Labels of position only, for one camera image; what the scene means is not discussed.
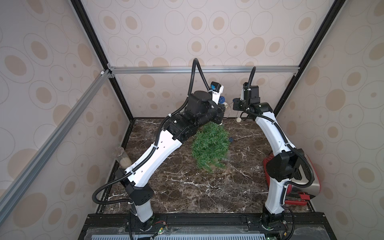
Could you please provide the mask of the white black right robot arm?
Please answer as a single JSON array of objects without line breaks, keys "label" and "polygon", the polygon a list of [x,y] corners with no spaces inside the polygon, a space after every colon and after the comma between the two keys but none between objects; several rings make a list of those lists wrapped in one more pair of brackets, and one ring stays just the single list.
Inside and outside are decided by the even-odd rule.
[{"label": "white black right robot arm", "polygon": [[[243,84],[241,97],[234,99],[233,109],[247,114],[248,119],[252,119],[258,124],[274,154],[265,167],[270,183],[261,217],[262,226],[270,231],[284,220],[284,205],[288,187],[291,185],[301,189],[308,188],[314,182],[315,175],[304,151],[297,149],[283,132],[271,106],[261,102],[259,87],[252,85],[256,69],[256,67],[252,68],[248,82]],[[308,182],[305,184],[292,181],[301,164],[304,164],[309,172]]]}]

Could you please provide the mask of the blue rattan light ball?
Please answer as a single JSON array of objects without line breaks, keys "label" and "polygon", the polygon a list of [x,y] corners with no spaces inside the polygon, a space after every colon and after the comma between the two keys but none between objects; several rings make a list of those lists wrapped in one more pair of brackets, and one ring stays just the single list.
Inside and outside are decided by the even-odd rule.
[{"label": "blue rattan light ball", "polygon": [[219,103],[223,104],[225,101],[226,101],[225,97],[224,96],[220,96]]}]

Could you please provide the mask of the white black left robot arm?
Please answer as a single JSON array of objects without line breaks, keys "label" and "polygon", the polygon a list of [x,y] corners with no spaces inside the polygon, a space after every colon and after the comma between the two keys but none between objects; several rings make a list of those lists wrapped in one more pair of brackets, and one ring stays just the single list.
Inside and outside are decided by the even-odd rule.
[{"label": "white black left robot arm", "polygon": [[[112,205],[129,203],[137,220],[147,230],[153,222],[154,213],[151,198],[154,191],[149,179],[164,160],[177,150],[198,129],[209,122],[222,123],[225,106],[219,103],[223,87],[219,83],[208,85],[198,59],[193,60],[191,79],[185,102],[175,112],[168,114],[161,122],[153,144],[123,175],[116,180],[99,187],[92,195],[94,203]],[[98,194],[104,189],[119,182],[126,183],[128,198],[114,201],[102,201]]]}]

